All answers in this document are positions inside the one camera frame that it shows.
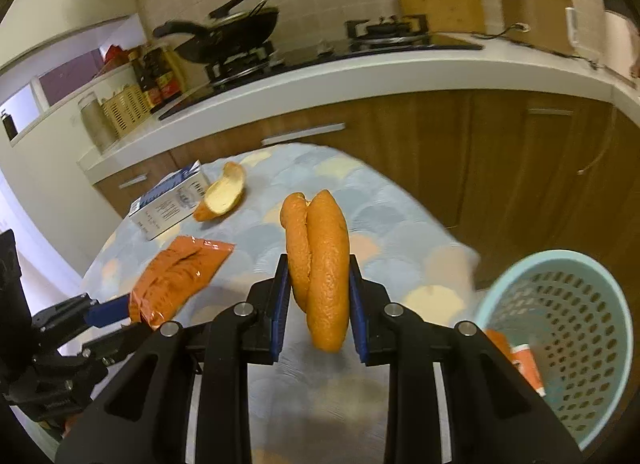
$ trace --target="pot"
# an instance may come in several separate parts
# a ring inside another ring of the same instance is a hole
[[[526,24],[528,32],[512,30],[505,35],[543,51],[575,54],[577,43],[573,0],[502,0],[504,27]]]
[[[153,30],[155,38],[173,34],[190,34],[175,52],[189,62],[216,64],[230,56],[257,48],[273,33],[278,21],[278,8],[261,1],[251,11],[229,14],[244,0],[230,0],[209,13],[212,22],[204,26],[196,22],[170,20]]]

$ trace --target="orange packet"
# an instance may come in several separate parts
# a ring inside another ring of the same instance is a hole
[[[510,361],[513,362],[513,357],[511,356],[511,346],[507,341],[507,336],[505,336],[502,332],[497,332],[497,330],[487,329],[484,331],[484,335],[489,338],[494,345],[500,349],[500,352],[504,354],[504,356]]]
[[[511,355],[513,357],[513,365],[520,371],[520,374],[529,381],[529,384],[533,386],[533,389],[540,395],[545,397],[545,387],[542,384],[542,378],[538,371],[538,365],[533,358],[533,352],[529,345],[518,345],[511,349]]]
[[[140,275],[129,295],[129,317],[157,329],[209,284],[233,250],[226,242],[176,237]]]

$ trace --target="white carton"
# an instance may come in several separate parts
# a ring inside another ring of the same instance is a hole
[[[209,187],[199,161],[174,171],[131,203],[129,216],[151,240],[188,217]]]

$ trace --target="gas stove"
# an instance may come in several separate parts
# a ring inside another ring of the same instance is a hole
[[[377,24],[367,25],[365,33],[361,34],[358,30],[359,26],[368,22],[368,20],[347,20],[344,23],[351,51],[411,46],[424,44],[429,40],[427,15],[406,15],[402,19],[395,15],[388,19],[380,17]],[[412,22],[417,24],[417,28],[412,26]]]
[[[391,16],[377,22],[349,20],[344,23],[347,38],[282,53],[271,42],[260,48],[229,58],[222,64],[206,66],[210,83],[185,96],[158,119],[168,118],[180,110],[229,89],[262,80],[281,72],[302,69],[346,58],[370,54],[427,50],[482,50],[478,44],[439,33],[430,33],[425,15]]]
[[[213,89],[223,90],[243,85],[265,74],[276,74],[284,68],[284,61],[277,58],[273,44],[266,41],[259,48],[227,58],[224,62],[205,66]]]

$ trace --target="orange peel piece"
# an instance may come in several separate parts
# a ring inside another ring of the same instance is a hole
[[[232,161],[226,163],[219,180],[207,188],[193,218],[204,222],[229,213],[240,202],[245,182],[244,168]]]

